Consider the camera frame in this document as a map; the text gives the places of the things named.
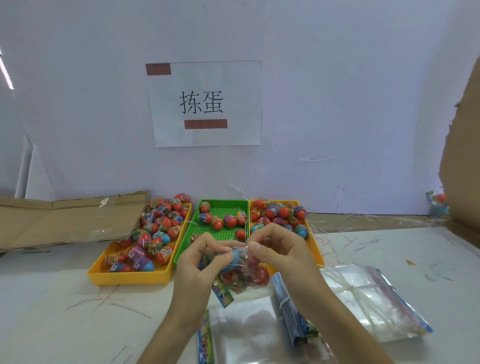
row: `table surface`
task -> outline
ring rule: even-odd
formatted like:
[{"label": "table surface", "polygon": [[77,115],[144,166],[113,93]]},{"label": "table surface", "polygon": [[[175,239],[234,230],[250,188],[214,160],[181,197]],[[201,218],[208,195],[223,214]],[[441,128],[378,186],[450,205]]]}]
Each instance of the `table surface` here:
[{"label": "table surface", "polygon": [[[396,363],[480,363],[480,250],[444,228],[316,237],[329,265],[379,268],[433,327],[435,332],[424,338],[385,344]],[[0,259],[2,363],[138,360],[168,310],[173,281],[94,286],[86,272],[107,244],[12,252]],[[236,300],[272,292],[270,285]],[[212,294],[209,307],[216,306]],[[179,363],[196,363],[196,355],[192,338]]]}]

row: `cardboard flap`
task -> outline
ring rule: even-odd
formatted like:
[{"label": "cardboard flap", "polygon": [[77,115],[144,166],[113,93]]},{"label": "cardboard flap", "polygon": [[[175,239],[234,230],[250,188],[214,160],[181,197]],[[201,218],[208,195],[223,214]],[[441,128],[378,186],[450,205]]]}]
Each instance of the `cardboard flap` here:
[{"label": "cardboard flap", "polygon": [[453,219],[480,231],[480,59],[457,105],[445,142],[440,179]]},{"label": "cardboard flap", "polygon": [[146,192],[62,201],[0,199],[0,250],[127,238]]}]

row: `left hand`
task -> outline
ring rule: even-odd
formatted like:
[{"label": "left hand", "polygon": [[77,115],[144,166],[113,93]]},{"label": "left hand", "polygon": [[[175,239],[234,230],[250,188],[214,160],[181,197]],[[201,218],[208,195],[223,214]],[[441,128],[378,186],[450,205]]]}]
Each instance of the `left hand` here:
[{"label": "left hand", "polygon": [[[219,242],[206,232],[180,255],[167,316],[174,318],[189,334],[193,335],[202,326],[212,284],[219,272],[233,260],[230,251],[235,246],[245,246],[245,243],[235,240]],[[208,252],[224,254],[217,255],[200,271],[198,263]]]}]

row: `brown tape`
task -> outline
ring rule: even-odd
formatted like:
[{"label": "brown tape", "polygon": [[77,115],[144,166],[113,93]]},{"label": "brown tape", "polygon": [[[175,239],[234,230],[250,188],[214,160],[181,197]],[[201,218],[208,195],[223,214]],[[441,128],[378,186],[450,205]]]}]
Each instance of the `brown tape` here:
[{"label": "brown tape", "polygon": [[170,63],[147,63],[145,68],[147,69],[147,76],[165,76],[172,74]]},{"label": "brown tape", "polygon": [[184,120],[185,129],[227,129],[227,119]]}]

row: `white wall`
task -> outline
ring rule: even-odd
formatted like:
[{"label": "white wall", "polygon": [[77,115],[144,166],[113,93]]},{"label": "white wall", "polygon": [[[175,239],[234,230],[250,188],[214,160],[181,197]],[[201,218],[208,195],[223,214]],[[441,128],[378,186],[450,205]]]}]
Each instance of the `white wall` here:
[{"label": "white wall", "polygon": [[[59,198],[229,198],[233,183],[317,212],[425,213],[480,49],[479,10],[478,0],[5,0],[0,41]],[[238,60],[263,62],[264,145],[156,149],[145,63]]]},{"label": "white wall", "polygon": [[24,145],[22,118],[0,72],[0,196],[13,197]]}]

